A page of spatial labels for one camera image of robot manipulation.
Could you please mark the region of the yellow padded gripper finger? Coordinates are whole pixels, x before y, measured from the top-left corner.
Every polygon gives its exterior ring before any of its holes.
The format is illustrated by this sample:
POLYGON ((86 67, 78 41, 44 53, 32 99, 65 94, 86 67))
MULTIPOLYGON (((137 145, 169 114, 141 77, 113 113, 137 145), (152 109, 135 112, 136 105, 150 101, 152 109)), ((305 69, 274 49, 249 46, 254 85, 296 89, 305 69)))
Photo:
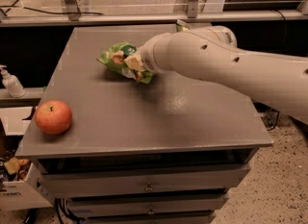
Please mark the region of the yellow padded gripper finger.
POLYGON ((132 56, 127 57, 124 61, 130 69, 137 70, 140 72, 143 72, 145 70, 141 61, 140 54, 133 54, 132 56))

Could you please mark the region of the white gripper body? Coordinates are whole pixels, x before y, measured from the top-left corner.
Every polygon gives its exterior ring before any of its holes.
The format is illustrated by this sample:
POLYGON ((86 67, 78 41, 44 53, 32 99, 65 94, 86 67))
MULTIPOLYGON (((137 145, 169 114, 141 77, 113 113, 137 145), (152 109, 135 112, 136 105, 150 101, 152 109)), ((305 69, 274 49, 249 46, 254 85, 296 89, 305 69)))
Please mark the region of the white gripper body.
POLYGON ((157 35, 139 48, 141 61, 148 71, 164 73, 171 70, 167 61, 167 45, 170 37, 170 33, 157 35))

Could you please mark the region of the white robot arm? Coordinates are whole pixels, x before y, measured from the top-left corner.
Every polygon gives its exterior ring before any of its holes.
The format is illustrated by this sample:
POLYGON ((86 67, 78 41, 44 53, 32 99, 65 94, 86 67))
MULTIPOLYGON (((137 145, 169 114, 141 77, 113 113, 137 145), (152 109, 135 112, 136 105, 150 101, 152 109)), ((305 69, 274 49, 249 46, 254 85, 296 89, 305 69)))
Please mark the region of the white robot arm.
POLYGON ((308 123, 308 59, 240 49, 235 35, 226 27, 157 35, 126 62, 152 73, 174 71, 230 87, 308 123))

